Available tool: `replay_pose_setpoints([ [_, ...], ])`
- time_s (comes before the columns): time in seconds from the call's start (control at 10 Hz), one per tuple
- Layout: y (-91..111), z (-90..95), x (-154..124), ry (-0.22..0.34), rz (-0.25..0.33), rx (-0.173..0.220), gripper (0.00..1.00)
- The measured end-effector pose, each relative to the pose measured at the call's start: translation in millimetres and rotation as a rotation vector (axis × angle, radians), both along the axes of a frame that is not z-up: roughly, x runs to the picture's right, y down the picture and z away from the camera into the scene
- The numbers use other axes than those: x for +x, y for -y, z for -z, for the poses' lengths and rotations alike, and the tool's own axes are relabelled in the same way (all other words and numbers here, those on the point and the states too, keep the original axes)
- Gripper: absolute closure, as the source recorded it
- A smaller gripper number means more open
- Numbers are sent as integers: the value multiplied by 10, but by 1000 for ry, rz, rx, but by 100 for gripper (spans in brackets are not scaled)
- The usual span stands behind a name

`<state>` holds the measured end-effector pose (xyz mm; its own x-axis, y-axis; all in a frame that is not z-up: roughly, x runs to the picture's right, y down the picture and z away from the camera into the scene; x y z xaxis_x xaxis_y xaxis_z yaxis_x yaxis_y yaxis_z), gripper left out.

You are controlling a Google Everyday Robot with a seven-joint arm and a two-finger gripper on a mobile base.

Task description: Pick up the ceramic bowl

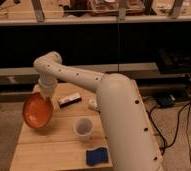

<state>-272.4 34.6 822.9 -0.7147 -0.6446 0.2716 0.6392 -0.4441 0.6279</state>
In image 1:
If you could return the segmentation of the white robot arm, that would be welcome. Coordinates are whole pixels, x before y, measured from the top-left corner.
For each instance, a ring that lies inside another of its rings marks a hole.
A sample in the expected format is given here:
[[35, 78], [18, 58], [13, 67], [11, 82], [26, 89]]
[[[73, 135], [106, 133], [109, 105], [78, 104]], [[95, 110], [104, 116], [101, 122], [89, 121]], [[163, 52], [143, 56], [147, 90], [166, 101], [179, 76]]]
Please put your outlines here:
[[65, 66], [56, 52], [36, 58], [34, 68], [40, 74], [38, 83], [45, 96], [54, 94], [58, 80], [96, 94], [114, 171], [164, 171], [158, 143], [133, 79], [119, 73]]

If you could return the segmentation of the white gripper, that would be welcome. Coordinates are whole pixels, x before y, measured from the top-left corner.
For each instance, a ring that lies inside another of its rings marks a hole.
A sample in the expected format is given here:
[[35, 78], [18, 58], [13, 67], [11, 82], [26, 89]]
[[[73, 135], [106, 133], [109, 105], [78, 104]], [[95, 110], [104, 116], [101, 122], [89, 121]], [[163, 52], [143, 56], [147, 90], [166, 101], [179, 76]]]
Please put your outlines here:
[[52, 98], [57, 87], [57, 82], [54, 81], [52, 84], [45, 84], [41, 80], [38, 80], [38, 86], [40, 94], [44, 99]]

